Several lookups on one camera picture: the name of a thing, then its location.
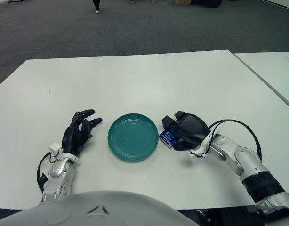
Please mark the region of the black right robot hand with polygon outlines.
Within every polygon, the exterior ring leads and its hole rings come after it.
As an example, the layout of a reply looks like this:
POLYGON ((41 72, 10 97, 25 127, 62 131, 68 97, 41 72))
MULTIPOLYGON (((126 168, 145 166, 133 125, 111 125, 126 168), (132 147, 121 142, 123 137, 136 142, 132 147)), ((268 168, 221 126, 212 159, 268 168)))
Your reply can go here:
POLYGON ((176 151, 197 148, 210 133, 210 129, 201 118, 183 111, 178 111, 175 119, 165 116, 162 125, 164 131, 159 135, 160 140, 168 148, 176 151))

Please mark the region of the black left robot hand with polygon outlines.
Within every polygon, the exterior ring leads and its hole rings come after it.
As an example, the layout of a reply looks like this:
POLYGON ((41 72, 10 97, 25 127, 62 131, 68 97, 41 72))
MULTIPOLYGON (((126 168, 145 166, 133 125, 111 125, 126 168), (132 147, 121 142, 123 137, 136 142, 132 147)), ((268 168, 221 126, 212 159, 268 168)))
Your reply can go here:
POLYGON ((88 109, 74 114, 62 139, 61 145, 64 153, 78 156, 85 144, 93 137, 92 129, 103 121, 102 118, 87 120, 94 113, 94 109, 88 109))

